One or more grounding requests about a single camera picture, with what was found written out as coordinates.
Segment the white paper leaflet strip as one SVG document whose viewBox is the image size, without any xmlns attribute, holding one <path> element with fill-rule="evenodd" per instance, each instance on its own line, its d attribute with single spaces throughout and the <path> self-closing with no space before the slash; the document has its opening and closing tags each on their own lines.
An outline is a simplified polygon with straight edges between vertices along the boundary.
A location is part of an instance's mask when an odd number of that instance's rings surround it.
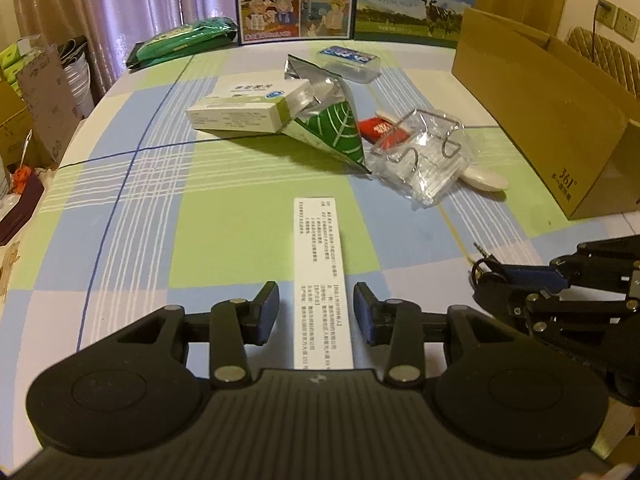
<svg viewBox="0 0 640 480">
<path fill-rule="evenodd" d="M 332 197 L 294 200 L 294 366 L 354 367 L 340 226 Z"/>
</svg>

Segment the red snack packet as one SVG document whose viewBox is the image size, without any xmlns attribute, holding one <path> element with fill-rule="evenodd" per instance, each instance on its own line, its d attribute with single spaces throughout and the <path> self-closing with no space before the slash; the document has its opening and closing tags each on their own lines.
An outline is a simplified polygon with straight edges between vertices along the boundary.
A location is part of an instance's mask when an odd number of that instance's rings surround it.
<svg viewBox="0 0 640 480">
<path fill-rule="evenodd" d="M 409 139 L 404 129 L 396 128 L 391 122 L 378 116 L 360 120 L 358 127 L 364 140 L 378 144 L 382 150 L 388 150 Z"/>
</svg>

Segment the silver green foil pouch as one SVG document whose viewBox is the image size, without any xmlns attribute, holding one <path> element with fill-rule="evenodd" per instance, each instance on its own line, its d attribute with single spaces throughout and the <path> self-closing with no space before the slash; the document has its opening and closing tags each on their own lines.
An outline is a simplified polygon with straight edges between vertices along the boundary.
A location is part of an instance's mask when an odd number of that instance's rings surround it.
<svg viewBox="0 0 640 480">
<path fill-rule="evenodd" d="M 311 100 L 282 133 L 368 174 L 354 98 L 343 78 L 292 54 L 284 76 L 308 81 Z"/>
</svg>

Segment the white green medicine box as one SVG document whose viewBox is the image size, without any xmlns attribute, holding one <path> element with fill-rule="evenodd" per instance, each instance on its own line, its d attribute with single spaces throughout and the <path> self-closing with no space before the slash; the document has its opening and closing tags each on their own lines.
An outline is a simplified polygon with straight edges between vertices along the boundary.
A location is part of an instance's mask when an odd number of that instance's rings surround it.
<svg viewBox="0 0 640 480">
<path fill-rule="evenodd" d="M 276 133 L 313 99 L 308 79 L 221 78 L 186 116 L 196 130 Z"/>
</svg>

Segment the brown cardboard box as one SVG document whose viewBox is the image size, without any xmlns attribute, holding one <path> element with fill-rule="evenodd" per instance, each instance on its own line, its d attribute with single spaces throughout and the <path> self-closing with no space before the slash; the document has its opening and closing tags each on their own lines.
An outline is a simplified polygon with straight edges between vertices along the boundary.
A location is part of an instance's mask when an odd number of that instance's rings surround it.
<svg viewBox="0 0 640 480">
<path fill-rule="evenodd" d="M 521 151 L 567 218 L 639 208 L 639 103 L 545 32 L 473 8 L 451 73 Z"/>
</svg>

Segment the checked tablecloth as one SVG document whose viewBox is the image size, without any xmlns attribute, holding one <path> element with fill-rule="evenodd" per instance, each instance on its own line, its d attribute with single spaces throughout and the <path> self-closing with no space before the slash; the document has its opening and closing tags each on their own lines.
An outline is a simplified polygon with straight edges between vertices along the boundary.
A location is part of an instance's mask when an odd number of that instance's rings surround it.
<svg viewBox="0 0 640 480">
<path fill-rule="evenodd" d="M 330 196 L 345 278 L 427 311 L 469 304 L 473 257 L 544 264 L 587 240 L 638 232 L 636 214 L 570 221 L 484 107 L 451 73 L 454 52 L 362 44 L 380 76 L 354 84 L 356 112 L 417 107 L 461 120 L 504 197 L 454 186 L 418 209 L 377 180 L 286 136 L 227 140 L 194 130 L 186 110 L 222 76 L 280 76 L 289 55 L 313 60 L 318 42 L 258 44 L 182 58 L 121 76 L 70 144 L 10 265 L 1 309 L 1 467 L 38 451 L 25 398 L 45 368 L 149 312 L 203 312 L 250 298 L 266 281 L 281 307 L 254 368 L 293 363 L 293 206 Z"/>
</svg>

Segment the clear box with blue label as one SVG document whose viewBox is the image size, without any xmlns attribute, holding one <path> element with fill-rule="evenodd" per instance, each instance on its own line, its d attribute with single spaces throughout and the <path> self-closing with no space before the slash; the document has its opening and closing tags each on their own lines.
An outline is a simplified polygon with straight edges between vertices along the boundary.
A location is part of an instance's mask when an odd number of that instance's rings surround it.
<svg viewBox="0 0 640 480">
<path fill-rule="evenodd" d="M 381 59 L 367 52 L 329 46 L 317 53 L 319 64 L 331 73 L 357 84 L 368 84 L 380 74 Z"/>
</svg>

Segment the light blue milk carton box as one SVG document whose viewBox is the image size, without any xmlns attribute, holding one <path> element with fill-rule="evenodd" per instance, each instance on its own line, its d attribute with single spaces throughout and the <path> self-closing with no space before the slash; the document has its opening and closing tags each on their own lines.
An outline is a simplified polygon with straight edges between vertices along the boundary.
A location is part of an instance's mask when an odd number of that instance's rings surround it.
<svg viewBox="0 0 640 480">
<path fill-rule="evenodd" d="M 356 0 L 352 38 L 454 48 L 475 0 Z"/>
</svg>

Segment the cardboard boxes beside table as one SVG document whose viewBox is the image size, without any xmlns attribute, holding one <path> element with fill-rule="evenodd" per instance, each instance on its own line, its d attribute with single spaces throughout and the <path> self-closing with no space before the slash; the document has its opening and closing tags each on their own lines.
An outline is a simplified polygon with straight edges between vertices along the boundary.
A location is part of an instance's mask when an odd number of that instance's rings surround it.
<svg viewBox="0 0 640 480">
<path fill-rule="evenodd" d="M 68 64 L 40 36 L 23 37 L 1 52 L 1 161 L 7 170 L 57 167 L 93 107 L 83 44 Z"/>
</svg>

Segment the green wet wipes pack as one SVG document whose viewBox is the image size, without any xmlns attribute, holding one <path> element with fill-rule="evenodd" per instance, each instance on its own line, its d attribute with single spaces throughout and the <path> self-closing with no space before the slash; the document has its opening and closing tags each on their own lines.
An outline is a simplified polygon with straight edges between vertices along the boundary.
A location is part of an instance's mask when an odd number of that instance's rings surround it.
<svg viewBox="0 0 640 480">
<path fill-rule="evenodd" d="M 135 44 L 126 59 L 126 67 L 135 72 L 176 58 L 227 47 L 237 33 L 238 25 L 224 16 L 181 25 Z"/>
</svg>

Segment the purple sheer curtain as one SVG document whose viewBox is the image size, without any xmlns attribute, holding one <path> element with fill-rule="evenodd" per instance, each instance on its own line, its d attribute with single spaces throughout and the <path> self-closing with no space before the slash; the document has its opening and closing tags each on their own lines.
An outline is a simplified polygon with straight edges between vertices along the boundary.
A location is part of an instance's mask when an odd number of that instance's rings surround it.
<svg viewBox="0 0 640 480">
<path fill-rule="evenodd" d="M 88 40 L 93 96 L 98 100 L 125 71 L 139 41 L 160 32 L 212 18 L 234 18 L 235 0 L 12 0 L 23 36 L 39 35 L 49 44 Z"/>
</svg>

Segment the wall power socket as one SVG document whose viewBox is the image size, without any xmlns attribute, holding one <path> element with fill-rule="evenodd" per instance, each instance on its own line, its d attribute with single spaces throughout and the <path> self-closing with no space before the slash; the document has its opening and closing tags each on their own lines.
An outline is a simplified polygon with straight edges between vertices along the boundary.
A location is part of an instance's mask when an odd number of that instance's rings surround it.
<svg viewBox="0 0 640 480">
<path fill-rule="evenodd" d="M 616 34 L 630 42 L 634 42 L 637 38 L 639 19 L 634 14 L 610 3 L 608 0 L 598 0 L 596 22 L 613 29 Z"/>
</svg>

